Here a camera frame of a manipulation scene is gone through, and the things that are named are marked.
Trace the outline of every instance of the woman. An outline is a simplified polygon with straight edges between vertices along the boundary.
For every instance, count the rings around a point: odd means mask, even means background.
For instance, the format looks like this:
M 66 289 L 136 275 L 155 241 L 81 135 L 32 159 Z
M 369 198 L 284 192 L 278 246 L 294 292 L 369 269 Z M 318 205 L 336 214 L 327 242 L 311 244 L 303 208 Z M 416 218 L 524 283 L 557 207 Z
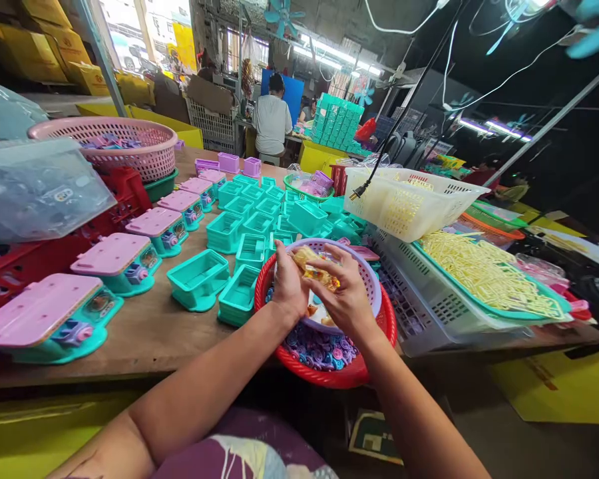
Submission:
M 284 96 L 284 80 L 279 73 L 271 76 L 269 94 L 261 96 L 253 111 L 253 126 L 258 133 L 255 147 L 269 156 L 284 156 L 284 136 L 293 131 L 293 121 Z
M 264 414 L 247 417 L 243 410 L 229 410 L 304 315 L 309 289 L 363 355 L 409 477 L 490 477 L 377 326 L 350 254 L 328 246 L 341 265 L 309 263 L 339 278 L 341 287 L 332 293 L 302 277 L 284 245 L 276 241 L 276 246 L 272 300 L 138 399 L 50 478 L 336 478 L 288 426 Z M 221 434 L 208 436 L 211 430 Z

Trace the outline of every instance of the pink roof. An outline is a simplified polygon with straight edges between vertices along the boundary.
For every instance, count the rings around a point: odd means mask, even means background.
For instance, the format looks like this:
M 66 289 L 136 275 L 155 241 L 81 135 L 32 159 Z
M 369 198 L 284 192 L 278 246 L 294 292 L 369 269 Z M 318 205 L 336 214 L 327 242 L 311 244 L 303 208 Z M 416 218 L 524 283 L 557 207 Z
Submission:
M 143 215 L 137 218 L 133 218 L 129 224 L 126 225 L 126 230 L 130 233 L 157 238 L 168 228 L 173 226 L 176 221 L 181 219 L 181 213 L 157 207 L 147 210 Z
M 195 194 L 202 194 L 213 186 L 213 183 L 201 178 L 189 178 L 180 185 L 180 189 Z
M 226 173 L 222 173 L 215 170 L 205 170 L 198 175 L 199 178 L 203 180 L 208 180 L 211 183 L 219 183 L 222 180 L 226 179 Z
M 185 212 L 200 200 L 200 195 L 184 190 L 177 190 L 158 201 L 158 206 L 177 212 Z
M 0 347 L 41 343 L 101 286 L 100 278 L 64 273 L 31 283 L 0 308 Z
M 86 253 L 78 254 L 71 271 L 78 274 L 117 276 L 151 243 L 146 236 L 113 233 Z

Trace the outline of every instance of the blue board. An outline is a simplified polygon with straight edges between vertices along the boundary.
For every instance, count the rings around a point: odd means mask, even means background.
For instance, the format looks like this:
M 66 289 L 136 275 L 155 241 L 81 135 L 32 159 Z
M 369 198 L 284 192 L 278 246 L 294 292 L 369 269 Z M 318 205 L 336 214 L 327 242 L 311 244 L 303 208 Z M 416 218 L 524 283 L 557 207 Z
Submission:
M 268 84 L 271 81 L 271 76 L 275 72 L 273 70 L 262 70 L 262 95 L 268 94 Z M 304 82 L 282 75 L 286 91 L 284 92 L 284 100 L 288 104 L 288 110 L 291 112 L 291 120 L 293 125 L 298 122 L 300 117 L 301 96 L 304 94 Z

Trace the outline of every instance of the wooden table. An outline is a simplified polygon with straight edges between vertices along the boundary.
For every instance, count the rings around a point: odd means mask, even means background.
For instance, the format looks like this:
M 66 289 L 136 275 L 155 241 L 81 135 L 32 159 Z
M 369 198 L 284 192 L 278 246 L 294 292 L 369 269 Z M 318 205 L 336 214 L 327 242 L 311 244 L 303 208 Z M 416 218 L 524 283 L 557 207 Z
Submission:
M 177 182 L 195 173 L 196 158 L 217 160 L 217 153 L 196 148 L 177 152 L 180 172 Z M 283 168 L 264 164 L 262 175 L 275 178 L 278 186 L 284 188 L 286 170 Z M 169 269 L 206 249 L 206 225 L 218 214 L 215 206 L 205 214 L 200 229 L 182 244 L 182 253 L 164 259 L 155 273 L 155 286 L 149 292 L 124 300 L 124 307 L 107 326 L 108 339 L 100 349 L 61 366 L 14 365 L 0 357 L 0 388 L 168 373 L 226 338 L 234 329 L 218 322 L 218 304 L 205 313 L 189 313 L 171 298 L 171 286 L 166 278 Z M 227 259 L 232 272 L 235 256 L 229 255 Z M 585 327 L 563 335 L 543 334 L 518 340 L 498 349 L 530 350 L 593 342 L 599 342 L 599 331 Z

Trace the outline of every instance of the hand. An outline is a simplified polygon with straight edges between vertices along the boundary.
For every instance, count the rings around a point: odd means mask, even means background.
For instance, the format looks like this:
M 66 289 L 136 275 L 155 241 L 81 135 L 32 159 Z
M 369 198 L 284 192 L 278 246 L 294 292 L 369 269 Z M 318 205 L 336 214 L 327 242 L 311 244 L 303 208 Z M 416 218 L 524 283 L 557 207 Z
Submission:
M 276 239 L 275 246 L 278 270 L 271 303 L 280 310 L 282 319 L 288 321 L 291 329 L 306 314 L 308 285 L 301 282 L 302 273 L 295 261 L 286 254 L 284 243 Z
M 323 269 L 339 280 L 339 288 L 332 293 L 319 281 L 303 278 L 302 281 L 313 290 L 321 299 L 326 310 L 339 327 L 353 341 L 358 341 L 369 332 L 374 332 L 379 327 L 375 322 L 373 310 L 366 296 L 364 281 L 359 275 L 357 261 L 347 251 L 337 246 L 327 244 L 326 252 L 341 263 L 341 266 L 332 262 L 316 259 L 308 264 Z

